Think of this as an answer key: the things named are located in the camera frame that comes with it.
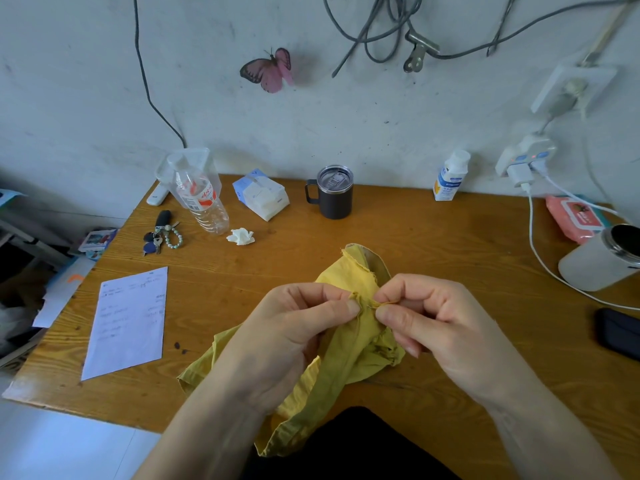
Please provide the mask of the yellow cloth garment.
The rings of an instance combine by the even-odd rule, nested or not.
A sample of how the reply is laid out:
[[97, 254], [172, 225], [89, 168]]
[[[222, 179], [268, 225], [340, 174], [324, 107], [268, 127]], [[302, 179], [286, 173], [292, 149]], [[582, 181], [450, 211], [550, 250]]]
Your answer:
[[340, 259], [319, 275], [317, 282], [350, 291], [360, 313], [324, 335], [317, 356], [292, 393], [267, 416], [254, 441], [260, 457], [284, 457], [301, 449], [325, 423], [345, 386], [400, 364], [404, 349], [376, 319], [380, 303], [373, 300], [390, 278], [382, 259], [355, 243], [348, 244]]

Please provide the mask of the frosted white tumbler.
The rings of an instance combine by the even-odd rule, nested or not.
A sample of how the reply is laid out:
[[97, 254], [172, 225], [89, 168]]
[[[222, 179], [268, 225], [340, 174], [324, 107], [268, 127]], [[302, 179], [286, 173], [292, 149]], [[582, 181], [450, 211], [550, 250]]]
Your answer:
[[604, 229], [563, 257], [558, 270], [565, 282], [585, 292], [640, 273], [640, 228], [619, 224]]

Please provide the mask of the clear plastic water bottle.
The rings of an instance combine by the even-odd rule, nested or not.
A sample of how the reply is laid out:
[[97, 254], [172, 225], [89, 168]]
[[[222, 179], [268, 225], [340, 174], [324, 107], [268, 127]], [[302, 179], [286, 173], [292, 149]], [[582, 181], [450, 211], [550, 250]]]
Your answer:
[[177, 192], [200, 226], [215, 235], [227, 233], [228, 213], [206, 174], [191, 166], [184, 156], [168, 161], [175, 172]]

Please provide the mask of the person's left hand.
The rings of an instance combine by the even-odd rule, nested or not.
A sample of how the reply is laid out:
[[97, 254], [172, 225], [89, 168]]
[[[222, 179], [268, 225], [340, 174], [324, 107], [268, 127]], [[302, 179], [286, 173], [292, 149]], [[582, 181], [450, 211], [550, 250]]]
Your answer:
[[293, 283], [269, 291], [240, 325], [214, 366], [222, 361], [254, 373], [270, 368], [277, 377], [296, 379], [293, 390], [315, 359], [327, 332], [310, 341], [295, 341], [295, 311], [340, 299], [354, 298], [350, 291], [326, 283]]

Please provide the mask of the white printed paper sheet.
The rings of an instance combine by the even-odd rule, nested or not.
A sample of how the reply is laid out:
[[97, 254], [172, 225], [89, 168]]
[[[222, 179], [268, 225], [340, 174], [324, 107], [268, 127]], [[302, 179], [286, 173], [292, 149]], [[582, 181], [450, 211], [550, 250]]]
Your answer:
[[162, 358], [168, 268], [102, 282], [81, 381]]

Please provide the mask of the person's black trousers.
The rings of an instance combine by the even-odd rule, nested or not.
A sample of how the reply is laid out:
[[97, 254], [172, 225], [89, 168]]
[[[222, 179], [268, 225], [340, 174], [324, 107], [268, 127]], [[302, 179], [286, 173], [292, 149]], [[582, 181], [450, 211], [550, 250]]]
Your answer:
[[342, 411], [285, 457], [253, 449], [239, 480], [461, 480], [363, 406]]

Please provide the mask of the black phone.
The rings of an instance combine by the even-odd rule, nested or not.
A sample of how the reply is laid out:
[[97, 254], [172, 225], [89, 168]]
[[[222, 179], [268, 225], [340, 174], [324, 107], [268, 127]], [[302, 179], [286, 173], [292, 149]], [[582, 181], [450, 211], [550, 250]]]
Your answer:
[[594, 331], [600, 346], [640, 363], [640, 319], [600, 308], [594, 314]]

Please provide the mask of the colourful small card box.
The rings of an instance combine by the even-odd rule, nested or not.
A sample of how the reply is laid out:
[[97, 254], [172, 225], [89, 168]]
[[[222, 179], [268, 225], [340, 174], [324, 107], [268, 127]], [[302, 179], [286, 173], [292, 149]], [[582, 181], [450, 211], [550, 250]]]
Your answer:
[[102, 252], [107, 249], [114, 240], [119, 229], [95, 230], [89, 232], [82, 243], [78, 246], [78, 252]]

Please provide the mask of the grey shelf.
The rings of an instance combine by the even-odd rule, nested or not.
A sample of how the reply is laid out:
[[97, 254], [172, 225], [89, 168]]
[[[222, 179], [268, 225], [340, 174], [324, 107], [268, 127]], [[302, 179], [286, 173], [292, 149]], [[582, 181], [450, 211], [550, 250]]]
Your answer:
[[54, 269], [68, 265], [92, 230], [121, 228], [125, 217], [45, 210], [27, 204], [27, 195], [0, 188], [0, 248], [12, 245]]

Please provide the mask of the small white bottle blue label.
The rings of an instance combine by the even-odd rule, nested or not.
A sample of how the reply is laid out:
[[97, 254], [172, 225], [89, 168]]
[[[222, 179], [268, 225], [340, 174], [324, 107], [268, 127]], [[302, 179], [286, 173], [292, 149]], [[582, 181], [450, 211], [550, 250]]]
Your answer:
[[433, 186], [435, 201], [452, 201], [468, 173], [471, 154], [465, 150], [455, 150], [444, 161]]

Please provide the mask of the black mug with clear lid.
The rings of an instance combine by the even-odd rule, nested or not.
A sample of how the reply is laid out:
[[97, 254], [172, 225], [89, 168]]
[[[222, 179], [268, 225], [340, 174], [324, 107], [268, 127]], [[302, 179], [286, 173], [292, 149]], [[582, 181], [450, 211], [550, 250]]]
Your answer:
[[319, 207], [328, 219], [344, 219], [353, 207], [354, 175], [341, 165], [330, 165], [320, 170], [315, 179], [305, 183], [307, 202]]

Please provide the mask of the grey plug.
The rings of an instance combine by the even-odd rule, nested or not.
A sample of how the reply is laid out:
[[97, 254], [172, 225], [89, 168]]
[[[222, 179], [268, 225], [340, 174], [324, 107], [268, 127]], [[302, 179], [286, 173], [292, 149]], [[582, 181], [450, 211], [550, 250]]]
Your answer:
[[586, 79], [572, 78], [565, 83], [561, 92], [553, 99], [548, 107], [547, 122], [550, 123], [570, 112], [576, 105], [580, 105], [580, 101], [588, 88], [589, 83]]

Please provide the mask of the white wall socket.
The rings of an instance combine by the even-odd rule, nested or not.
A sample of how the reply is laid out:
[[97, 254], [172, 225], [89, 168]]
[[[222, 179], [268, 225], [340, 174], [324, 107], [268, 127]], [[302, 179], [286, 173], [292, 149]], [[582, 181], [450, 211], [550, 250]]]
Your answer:
[[567, 95], [575, 99], [579, 111], [587, 111], [618, 72], [615, 66], [558, 64], [533, 99], [530, 110], [533, 114], [548, 113], [559, 97]]

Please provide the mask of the metal clip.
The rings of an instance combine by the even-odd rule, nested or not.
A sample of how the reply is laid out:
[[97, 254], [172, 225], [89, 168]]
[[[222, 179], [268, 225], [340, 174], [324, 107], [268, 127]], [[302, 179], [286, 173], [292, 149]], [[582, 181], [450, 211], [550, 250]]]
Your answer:
[[440, 46], [436, 42], [409, 28], [405, 33], [406, 41], [413, 44], [411, 54], [403, 64], [405, 73], [418, 73], [422, 70], [427, 55], [439, 55]]

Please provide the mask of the pink wet wipes pack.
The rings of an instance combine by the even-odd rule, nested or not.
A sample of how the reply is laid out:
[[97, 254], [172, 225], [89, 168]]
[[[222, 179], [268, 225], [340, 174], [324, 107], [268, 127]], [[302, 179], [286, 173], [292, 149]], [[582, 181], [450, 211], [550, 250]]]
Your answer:
[[611, 225], [598, 209], [570, 196], [547, 195], [545, 203], [563, 234], [578, 245]]

